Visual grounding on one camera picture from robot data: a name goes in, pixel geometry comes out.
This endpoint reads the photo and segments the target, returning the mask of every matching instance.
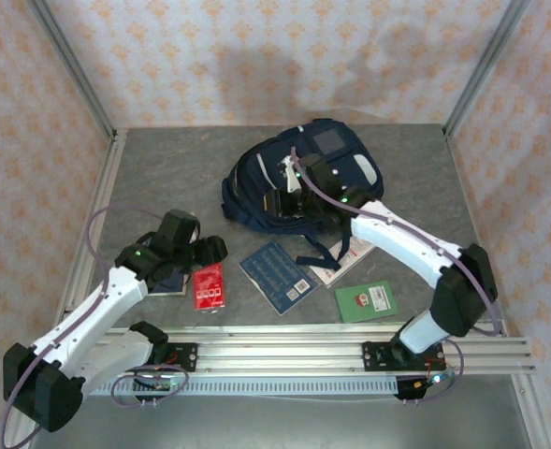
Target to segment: backpack strap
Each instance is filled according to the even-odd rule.
[[[325,269],[332,269],[337,271],[341,268],[340,261],[341,258],[348,253],[350,249],[350,233],[344,232],[341,235],[341,250],[337,259],[334,259],[329,250],[325,247],[323,243],[320,243],[315,236],[304,236],[306,239],[319,253],[323,255],[323,258],[319,257],[305,257],[299,255],[296,258],[297,265],[309,265],[312,267],[320,267]]]

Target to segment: patterned wallpaper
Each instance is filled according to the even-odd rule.
[[[22,0],[0,2],[2,357],[52,326],[107,140]]]
[[[551,401],[551,0],[531,4],[452,148]]]
[[[118,127],[442,123],[508,3],[50,1]]]

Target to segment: metal corner post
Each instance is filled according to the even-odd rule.
[[[443,126],[443,133],[447,138],[452,136],[452,133],[454,133],[466,116],[529,4],[530,0],[512,0],[506,8],[498,28],[487,44],[479,63],[474,68],[469,81],[466,83],[466,87]]]
[[[105,112],[103,105],[96,96],[92,84],[88,81],[83,68],[76,57],[75,52],[69,46],[67,38],[59,23],[54,18],[51,8],[46,0],[27,0],[30,9],[40,22],[40,25],[47,33],[52,45],[57,51],[57,55],[65,65],[67,72],[71,76],[84,101],[88,104],[90,111],[94,115],[96,122],[100,128],[111,138],[114,134],[114,128],[110,122],[109,116]]]

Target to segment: wallpaper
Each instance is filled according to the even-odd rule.
[[[117,127],[442,123],[508,0],[51,0]]]
[[[21,0],[0,2],[2,357],[53,324],[107,140]]]
[[[551,0],[529,7],[452,149],[551,403]]]

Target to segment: red booklet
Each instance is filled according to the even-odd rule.
[[[195,271],[192,275],[194,307],[198,311],[223,307],[225,291],[221,264],[213,264]]]

